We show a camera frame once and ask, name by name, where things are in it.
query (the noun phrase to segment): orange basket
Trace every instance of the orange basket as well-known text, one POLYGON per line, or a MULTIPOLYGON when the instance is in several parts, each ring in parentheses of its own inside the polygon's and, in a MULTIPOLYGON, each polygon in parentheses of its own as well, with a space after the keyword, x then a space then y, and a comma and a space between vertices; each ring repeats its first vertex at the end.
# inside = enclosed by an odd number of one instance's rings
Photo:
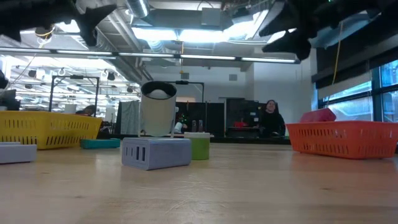
POLYGON ((334 121, 286 124, 293 150, 347 159, 390 158, 398 141, 398 124, 334 121))
POLYGON ((36 144, 37 149, 79 146, 96 139, 102 119, 41 111, 0 111, 0 142, 36 144))

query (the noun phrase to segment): green cup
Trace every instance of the green cup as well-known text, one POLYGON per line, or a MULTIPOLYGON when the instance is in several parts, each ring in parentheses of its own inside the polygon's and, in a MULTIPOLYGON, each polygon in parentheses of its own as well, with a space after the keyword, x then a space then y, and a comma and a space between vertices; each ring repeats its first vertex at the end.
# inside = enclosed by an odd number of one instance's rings
POLYGON ((185 133, 192 143, 192 160, 209 159, 210 133, 185 133))

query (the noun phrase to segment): wooden table surface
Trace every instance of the wooden table surface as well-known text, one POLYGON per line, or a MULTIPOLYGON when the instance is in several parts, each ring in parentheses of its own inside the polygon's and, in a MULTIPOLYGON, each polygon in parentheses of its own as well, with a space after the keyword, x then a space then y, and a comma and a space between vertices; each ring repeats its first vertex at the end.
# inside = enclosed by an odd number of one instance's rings
POLYGON ((119 149, 39 151, 0 166, 0 223, 398 223, 395 159, 212 144, 209 161, 143 171, 119 149))

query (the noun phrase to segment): bottle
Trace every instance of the bottle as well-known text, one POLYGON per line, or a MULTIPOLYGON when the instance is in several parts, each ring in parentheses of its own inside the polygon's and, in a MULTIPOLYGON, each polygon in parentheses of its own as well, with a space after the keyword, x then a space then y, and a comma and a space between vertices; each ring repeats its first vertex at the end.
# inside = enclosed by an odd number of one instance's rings
POLYGON ((203 132, 203 121, 199 120, 199 127, 198 127, 198 132, 203 132))
POLYGON ((196 132, 197 131, 197 121, 192 121, 192 131, 191 132, 196 132))

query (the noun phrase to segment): yellow basket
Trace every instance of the yellow basket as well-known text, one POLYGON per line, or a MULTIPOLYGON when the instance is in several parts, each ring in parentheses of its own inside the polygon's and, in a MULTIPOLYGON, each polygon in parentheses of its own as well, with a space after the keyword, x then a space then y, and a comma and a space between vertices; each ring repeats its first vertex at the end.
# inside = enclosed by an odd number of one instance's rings
POLYGON ((0 111, 0 142, 36 144, 37 149, 79 146, 96 139, 102 120, 41 111, 0 111))

